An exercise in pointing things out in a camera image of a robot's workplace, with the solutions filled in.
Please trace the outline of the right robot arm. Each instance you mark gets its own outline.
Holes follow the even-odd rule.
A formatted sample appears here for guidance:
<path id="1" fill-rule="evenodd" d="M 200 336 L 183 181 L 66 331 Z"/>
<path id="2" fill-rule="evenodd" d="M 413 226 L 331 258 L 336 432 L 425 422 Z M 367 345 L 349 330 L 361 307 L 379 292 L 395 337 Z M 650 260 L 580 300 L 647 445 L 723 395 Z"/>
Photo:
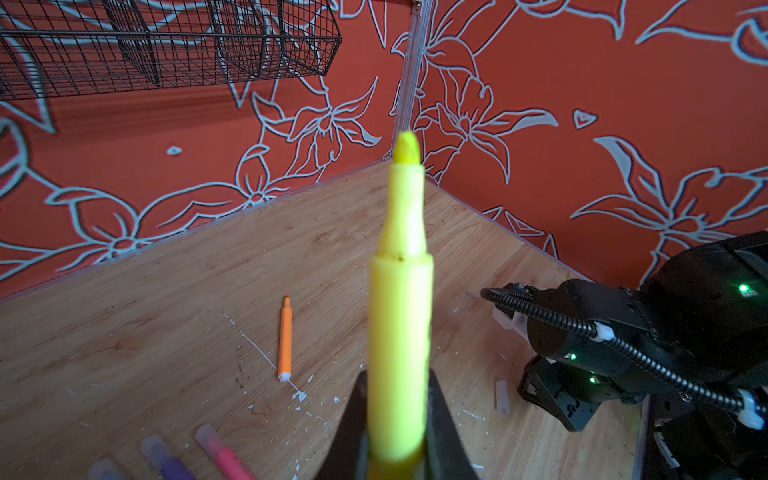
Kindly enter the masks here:
<path id="1" fill-rule="evenodd" d="M 647 403 L 646 479 L 767 475 L 767 235 L 682 251 L 636 289 L 485 288 L 534 350 L 520 396 L 567 430 Z"/>

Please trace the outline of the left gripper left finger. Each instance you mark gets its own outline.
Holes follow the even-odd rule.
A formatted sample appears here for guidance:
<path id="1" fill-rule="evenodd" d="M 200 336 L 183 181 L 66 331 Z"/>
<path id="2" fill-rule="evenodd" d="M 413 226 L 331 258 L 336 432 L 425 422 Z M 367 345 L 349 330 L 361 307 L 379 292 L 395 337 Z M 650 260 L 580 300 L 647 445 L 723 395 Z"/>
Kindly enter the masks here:
<path id="1" fill-rule="evenodd" d="M 367 382 L 368 372 L 357 376 L 331 447 L 316 479 L 363 480 L 367 478 Z"/>

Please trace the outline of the purple marker pen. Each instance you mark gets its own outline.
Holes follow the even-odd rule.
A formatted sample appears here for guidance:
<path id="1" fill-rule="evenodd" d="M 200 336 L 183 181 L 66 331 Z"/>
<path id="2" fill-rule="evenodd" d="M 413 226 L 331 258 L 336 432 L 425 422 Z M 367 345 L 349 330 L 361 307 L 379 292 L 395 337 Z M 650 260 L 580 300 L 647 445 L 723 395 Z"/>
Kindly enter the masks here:
<path id="1" fill-rule="evenodd" d="M 140 443 L 140 451 L 166 480 L 195 480 L 196 477 L 169 449 L 162 438 L 153 434 Z"/>

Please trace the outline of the yellow highlighter pen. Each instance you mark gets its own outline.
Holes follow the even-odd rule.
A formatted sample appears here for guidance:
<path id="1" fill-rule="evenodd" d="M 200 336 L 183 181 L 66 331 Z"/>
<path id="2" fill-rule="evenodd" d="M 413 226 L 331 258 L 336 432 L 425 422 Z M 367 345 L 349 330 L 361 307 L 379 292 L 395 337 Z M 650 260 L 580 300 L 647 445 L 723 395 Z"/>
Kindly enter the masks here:
<path id="1" fill-rule="evenodd" d="M 367 433 L 371 479 L 415 479 L 425 455 L 434 260 L 424 223 L 425 169 L 399 134 L 387 211 L 370 262 Z"/>

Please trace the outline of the orange highlighter pen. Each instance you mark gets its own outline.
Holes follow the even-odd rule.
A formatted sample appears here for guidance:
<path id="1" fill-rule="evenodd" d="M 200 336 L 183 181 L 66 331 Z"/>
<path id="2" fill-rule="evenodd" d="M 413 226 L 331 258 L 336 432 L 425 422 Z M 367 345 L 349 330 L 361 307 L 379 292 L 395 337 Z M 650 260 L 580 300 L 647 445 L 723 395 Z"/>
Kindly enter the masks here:
<path id="1" fill-rule="evenodd" d="M 288 295 L 283 298 L 280 318 L 280 344 L 277 378 L 281 383 L 288 383 L 292 376 L 292 340 L 293 311 Z"/>

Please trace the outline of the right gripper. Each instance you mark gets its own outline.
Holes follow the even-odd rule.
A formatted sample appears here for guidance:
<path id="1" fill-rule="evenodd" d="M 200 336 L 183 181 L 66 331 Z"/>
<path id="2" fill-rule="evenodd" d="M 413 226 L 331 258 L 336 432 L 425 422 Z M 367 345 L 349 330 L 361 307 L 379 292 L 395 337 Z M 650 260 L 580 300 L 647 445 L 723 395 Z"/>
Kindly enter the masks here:
<path id="1" fill-rule="evenodd" d="M 617 400 L 625 405 L 642 402 L 641 394 L 622 390 L 609 377 L 581 370 L 542 356 L 526 365 L 518 393 L 527 402 L 556 418 L 569 432 L 581 432 L 599 407 Z"/>

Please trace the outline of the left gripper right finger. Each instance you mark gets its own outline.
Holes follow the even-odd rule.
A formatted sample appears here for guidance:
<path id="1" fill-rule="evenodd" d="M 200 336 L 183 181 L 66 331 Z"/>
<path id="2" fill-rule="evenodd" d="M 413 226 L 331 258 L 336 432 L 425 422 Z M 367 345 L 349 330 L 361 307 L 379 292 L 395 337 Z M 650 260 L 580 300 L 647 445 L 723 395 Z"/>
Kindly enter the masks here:
<path id="1" fill-rule="evenodd" d="M 434 370 L 429 371 L 427 396 L 427 478 L 478 480 Z"/>

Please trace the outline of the pink marker pen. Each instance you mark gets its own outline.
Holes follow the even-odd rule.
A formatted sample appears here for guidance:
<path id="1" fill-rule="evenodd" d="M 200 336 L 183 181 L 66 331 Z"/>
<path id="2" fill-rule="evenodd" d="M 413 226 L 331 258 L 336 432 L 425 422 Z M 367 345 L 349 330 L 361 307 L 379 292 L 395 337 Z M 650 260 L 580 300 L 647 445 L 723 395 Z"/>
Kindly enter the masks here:
<path id="1" fill-rule="evenodd" d="M 210 424 L 197 429 L 195 440 L 228 480 L 258 480 Z"/>

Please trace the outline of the blue marker pen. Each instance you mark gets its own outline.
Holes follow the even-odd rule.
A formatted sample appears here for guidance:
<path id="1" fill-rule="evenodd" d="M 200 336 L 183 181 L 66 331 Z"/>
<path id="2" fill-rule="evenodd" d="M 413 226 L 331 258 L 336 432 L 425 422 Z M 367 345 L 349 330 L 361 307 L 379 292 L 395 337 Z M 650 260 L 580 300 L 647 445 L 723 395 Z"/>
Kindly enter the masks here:
<path id="1" fill-rule="evenodd" d="M 89 470 L 89 480 L 124 480 L 124 475 L 117 466 L 109 459 L 104 458 L 93 463 Z"/>

